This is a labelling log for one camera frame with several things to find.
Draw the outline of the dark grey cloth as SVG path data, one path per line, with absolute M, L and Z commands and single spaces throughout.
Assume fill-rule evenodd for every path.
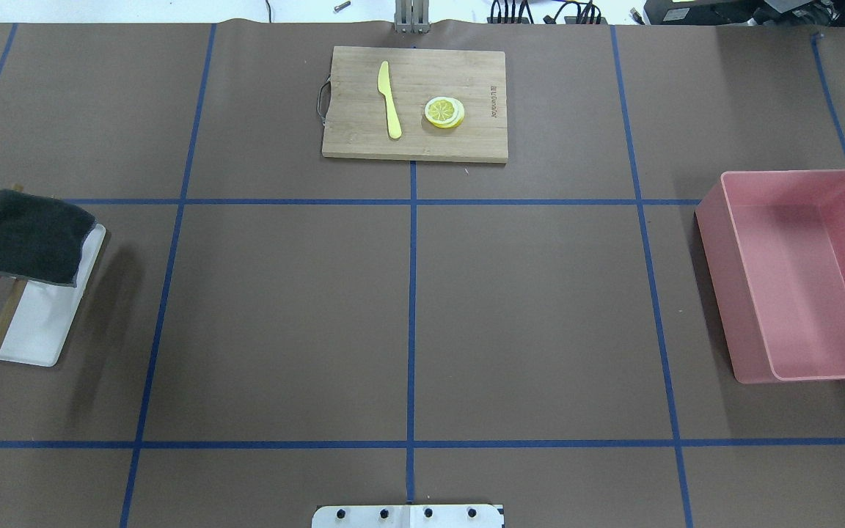
M 53 197 L 0 190 L 0 275 L 74 287 L 93 214 Z

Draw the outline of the white rectangular tray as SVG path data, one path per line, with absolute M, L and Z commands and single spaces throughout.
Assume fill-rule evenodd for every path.
M 0 345 L 0 361 L 54 367 L 59 360 L 107 235 L 97 223 L 85 238 L 73 287 L 30 282 Z

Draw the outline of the yellow plastic knife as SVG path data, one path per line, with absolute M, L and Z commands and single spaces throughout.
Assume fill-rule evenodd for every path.
M 392 85 L 390 84 L 390 67 L 389 61 L 384 60 L 378 69 L 378 81 L 376 82 L 378 92 L 384 100 L 386 125 L 388 137 L 391 140 L 399 140 L 402 135 L 401 121 L 397 114 L 395 98 L 392 93 Z

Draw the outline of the wooden cutting board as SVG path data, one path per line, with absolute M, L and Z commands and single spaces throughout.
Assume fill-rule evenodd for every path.
M 388 137 L 378 69 L 389 61 L 403 135 Z M 329 71 L 322 153 L 327 158 L 505 164 L 508 153 L 507 61 L 503 51 L 397 49 L 337 45 Z M 435 97 L 462 101 L 453 129 L 425 118 Z

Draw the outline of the yellow lemon slice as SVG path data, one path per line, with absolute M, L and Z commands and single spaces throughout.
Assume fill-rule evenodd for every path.
M 462 101 L 452 97 L 435 97 L 425 104 L 425 118 L 439 129 L 453 129 L 465 120 Z

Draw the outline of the pink plastic bin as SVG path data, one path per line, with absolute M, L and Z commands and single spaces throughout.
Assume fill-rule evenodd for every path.
M 845 380 L 845 169 L 724 172 L 695 218 L 737 381 Z

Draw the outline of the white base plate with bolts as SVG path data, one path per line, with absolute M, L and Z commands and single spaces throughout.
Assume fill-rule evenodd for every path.
M 316 509 L 312 527 L 504 527 L 499 505 L 327 505 Z

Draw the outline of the aluminium frame post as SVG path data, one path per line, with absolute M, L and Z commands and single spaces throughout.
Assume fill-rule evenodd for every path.
M 393 27 L 399 34 L 429 33 L 429 0 L 397 0 Z

